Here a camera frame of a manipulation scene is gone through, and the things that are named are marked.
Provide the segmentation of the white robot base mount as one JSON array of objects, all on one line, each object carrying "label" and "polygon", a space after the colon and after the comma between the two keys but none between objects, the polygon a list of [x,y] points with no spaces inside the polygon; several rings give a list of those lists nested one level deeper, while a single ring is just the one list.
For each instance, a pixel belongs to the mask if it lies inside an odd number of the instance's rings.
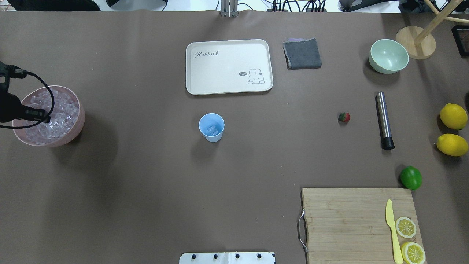
[{"label": "white robot base mount", "polygon": [[271,252],[204,252],[183,253],[179,264],[275,264]]}]

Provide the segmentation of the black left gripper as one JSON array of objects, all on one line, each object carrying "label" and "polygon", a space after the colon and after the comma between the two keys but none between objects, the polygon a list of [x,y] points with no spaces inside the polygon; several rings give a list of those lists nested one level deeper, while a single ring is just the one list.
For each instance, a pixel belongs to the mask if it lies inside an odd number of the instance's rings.
[{"label": "black left gripper", "polygon": [[46,117],[46,110],[25,107],[17,96],[8,92],[11,78],[23,79],[25,77],[27,77],[27,71],[0,62],[0,121],[10,122],[14,119],[40,118],[35,122],[47,124],[51,121],[51,117]]}]

